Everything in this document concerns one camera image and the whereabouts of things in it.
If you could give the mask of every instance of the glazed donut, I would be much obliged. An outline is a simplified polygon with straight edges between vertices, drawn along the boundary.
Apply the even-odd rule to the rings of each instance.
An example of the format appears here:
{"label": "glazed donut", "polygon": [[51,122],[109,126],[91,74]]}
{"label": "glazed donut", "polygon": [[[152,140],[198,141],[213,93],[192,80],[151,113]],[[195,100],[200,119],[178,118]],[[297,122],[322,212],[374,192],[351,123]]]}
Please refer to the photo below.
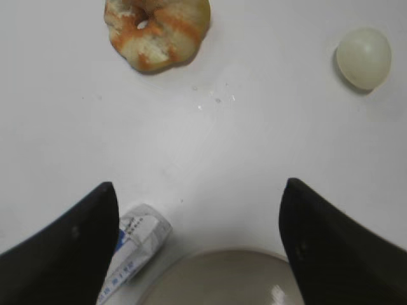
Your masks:
{"label": "glazed donut", "polygon": [[[142,72],[183,62],[197,52],[210,22],[208,0],[106,0],[113,47]],[[147,20],[147,25],[138,25]]]}

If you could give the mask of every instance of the white bowl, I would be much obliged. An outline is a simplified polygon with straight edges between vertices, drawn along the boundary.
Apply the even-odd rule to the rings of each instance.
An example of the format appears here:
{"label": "white bowl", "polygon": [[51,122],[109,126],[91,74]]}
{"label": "white bowl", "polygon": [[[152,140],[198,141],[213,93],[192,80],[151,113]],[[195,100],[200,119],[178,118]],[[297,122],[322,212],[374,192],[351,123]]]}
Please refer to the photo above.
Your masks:
{"label": "white bowl", "polygon": [[178,262],[139,302],[139,305],[192,304],[302,305],[303,301],[286,261],[250,250],[225,250]]}

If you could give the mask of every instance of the donut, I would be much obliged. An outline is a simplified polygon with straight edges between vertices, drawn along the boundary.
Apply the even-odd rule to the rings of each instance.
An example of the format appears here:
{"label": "donut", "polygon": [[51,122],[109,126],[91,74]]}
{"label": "donut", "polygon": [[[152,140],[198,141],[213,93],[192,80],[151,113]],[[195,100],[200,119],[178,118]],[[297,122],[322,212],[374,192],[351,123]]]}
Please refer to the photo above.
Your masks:
{"label": "donut", "polygon": [[208,0],[106,0],[104,20],[115,50],[134,69],[150,72],[198,51],[209,28],[210,5]]}

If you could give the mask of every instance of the white table surface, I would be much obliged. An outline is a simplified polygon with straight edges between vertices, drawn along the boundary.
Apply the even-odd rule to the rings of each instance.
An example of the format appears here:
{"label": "white table surface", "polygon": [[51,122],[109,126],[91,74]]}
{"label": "white table surface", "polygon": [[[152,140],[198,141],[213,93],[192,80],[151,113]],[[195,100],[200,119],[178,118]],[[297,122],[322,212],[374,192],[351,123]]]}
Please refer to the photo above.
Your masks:
{"label": "white table surface", "polygon": [[[0,10],[0,251],[113,181],[174,226],[155,264],[110,304],[134,304],[180,255],[261,247],[299,177],[407,248],[407,1],[212,0],[190,65],[135,72],[111,47],[104,3],[5,1]],[[369,95],[333,69],[343,35],[389,38],[387,82]]]}

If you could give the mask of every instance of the white ball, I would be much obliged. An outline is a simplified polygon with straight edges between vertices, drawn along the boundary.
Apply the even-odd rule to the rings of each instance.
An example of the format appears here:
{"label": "white ball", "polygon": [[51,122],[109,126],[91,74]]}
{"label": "white ball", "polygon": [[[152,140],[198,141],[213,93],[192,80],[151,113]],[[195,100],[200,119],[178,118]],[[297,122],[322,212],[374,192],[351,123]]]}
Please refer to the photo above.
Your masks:
{"label": "white ball", "polygon": [[372,90],[389,75],[392,52],[389,41],[378,30],[357,29],[343,38],[336,60],[347,80],[360,89]]}

